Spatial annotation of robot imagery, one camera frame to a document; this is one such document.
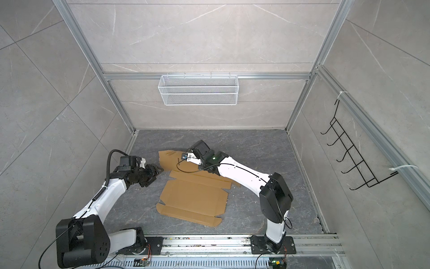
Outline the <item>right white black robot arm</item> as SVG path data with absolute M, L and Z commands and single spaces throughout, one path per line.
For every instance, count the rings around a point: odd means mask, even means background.
M 240 164 L 223 152 L 207 152 L 200 157 L 201 170 L 231 179 L 251 190 L 259 197 L 260 209 L 267 219 L 265 244 L 273 252 L 282 244 L 286 232 L 286 219 L 293 195 L 279 173 L 266 174 Z

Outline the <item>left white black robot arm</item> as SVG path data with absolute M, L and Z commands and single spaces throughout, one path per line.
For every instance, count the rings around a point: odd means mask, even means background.
M 152 164 L 137 168 L 117 167 L 109 175 L 108 185 L 73 217 L 56 226 L 57 263 L 62 269 L 100 264 L 108 255 L 141 254 L 147 251 L 142 228 L 107 233 L 104 221 L 116 201 L 133 184 L 148 187 L 163 169 Z

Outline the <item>brown cardboard box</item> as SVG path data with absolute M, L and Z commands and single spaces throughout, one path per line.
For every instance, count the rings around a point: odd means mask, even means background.
M 159 152 L 161 167 L 172 178 L 168 180 L 156 205 L 158 213 L 164 216 L 216 227 L 225 213 L 228 193 L 232 186 L 241 185 L 231 179 L 199 171 L 198 166 L 180 162 L 182 152 L 165 150 Z

